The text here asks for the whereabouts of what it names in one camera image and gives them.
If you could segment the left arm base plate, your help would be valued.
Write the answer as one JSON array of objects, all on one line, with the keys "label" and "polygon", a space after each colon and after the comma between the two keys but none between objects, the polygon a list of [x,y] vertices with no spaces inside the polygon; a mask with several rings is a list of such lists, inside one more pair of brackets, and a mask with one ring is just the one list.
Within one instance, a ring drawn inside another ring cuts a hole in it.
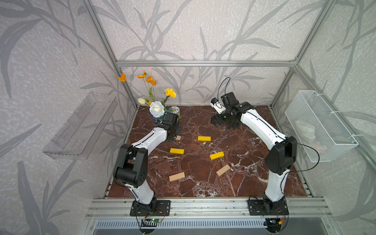
[{"label": "left arm base plate", "polygon": [[140,216],[169,216],[171,209],[170,200],[157,200],[153,199],[150,204],[142,204],[133,201],[130,211],[130,216],[140,217]]}]

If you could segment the yellow block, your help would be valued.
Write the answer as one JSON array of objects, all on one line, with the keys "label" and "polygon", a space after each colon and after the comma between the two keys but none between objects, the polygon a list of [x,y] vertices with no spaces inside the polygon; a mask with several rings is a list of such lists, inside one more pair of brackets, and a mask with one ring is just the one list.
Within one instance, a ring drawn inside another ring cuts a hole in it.
[{"label": "yellow block", "polygon": [[179,154],[179,155],[183,155],[184,154],[184,150],[183,149],[177,149],[177,148],[171,148],[170,149],[170,153],[171,154]]},{"label": "yellow block", "polygon": [[198,141],[201,141],[201,142],[210,142],[211,141],[211,137],[208,137],[208,136],[198,136]]},{"label": "yellow block", "polygon": [[222,158],[224,157],[224,152],[221,151],[221,152],[217,152],[217,153],[214,153],[214,154],[211,154],[210,155],[210,159],[213,161],[215,159],[219,159],[219,158]]}]

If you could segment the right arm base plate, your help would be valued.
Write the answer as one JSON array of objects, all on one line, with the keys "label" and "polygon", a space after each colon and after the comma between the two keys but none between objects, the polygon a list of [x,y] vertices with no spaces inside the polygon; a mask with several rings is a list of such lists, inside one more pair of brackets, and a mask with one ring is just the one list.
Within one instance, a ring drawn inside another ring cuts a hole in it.
[{"label": "right arm base plate", "polygon": [[287,207],[287,202],[285,198],[277,202],[271,202],[268,199],[249,199],[248,202],[248,210],[250,215],[258,215],[258,216],[288,216],[289,211]]}]

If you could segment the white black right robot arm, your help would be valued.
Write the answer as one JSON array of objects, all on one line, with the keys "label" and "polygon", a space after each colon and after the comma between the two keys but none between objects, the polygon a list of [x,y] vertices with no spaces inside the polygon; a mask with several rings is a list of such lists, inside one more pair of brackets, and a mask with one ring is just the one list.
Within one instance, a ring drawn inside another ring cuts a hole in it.
[{"label": "white black right robot arm", "polygon": [[296,139],[275,129],[247,102],[239,103],[236,101],[221,105],[218,99],[213,98],[211,107],[217,111],[217,114],[211,118],[213,125],[219,127],[226,124],[231,128],[236,128],[243,123],[266,144],[269,149],[265,158],[269,170],[268,184],[259,205],[266,214],[282,210],[285,207],[284,190],[287,176],[296,161]]}]

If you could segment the natural wooden block front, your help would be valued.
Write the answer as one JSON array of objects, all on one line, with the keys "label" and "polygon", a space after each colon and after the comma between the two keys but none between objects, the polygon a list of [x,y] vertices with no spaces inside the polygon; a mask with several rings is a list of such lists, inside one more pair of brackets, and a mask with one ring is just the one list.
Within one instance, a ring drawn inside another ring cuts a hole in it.
[{"label": "natural wooden block front", "polygon": [[169,181],[173,182],[173,181],[180,180],[180,179],[183,179],[183,178],[185,178],[185,173],[181,172],[181,173],[178,173],[178,174],[170,175]]}]

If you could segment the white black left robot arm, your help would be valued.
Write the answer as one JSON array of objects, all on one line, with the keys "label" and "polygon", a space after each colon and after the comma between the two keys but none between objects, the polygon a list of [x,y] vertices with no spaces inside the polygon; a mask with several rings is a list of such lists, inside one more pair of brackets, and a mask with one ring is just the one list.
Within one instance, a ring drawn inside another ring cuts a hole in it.
[{"label": "white black left robot arm", "polygon": [[138,203],[149,205],[155,198],[146,180],[150,153],[159,144],[174,140],[180,130],[178,124],[160,124],[139,141],[120,147],[113,178],[116,184],[128,188]]}]

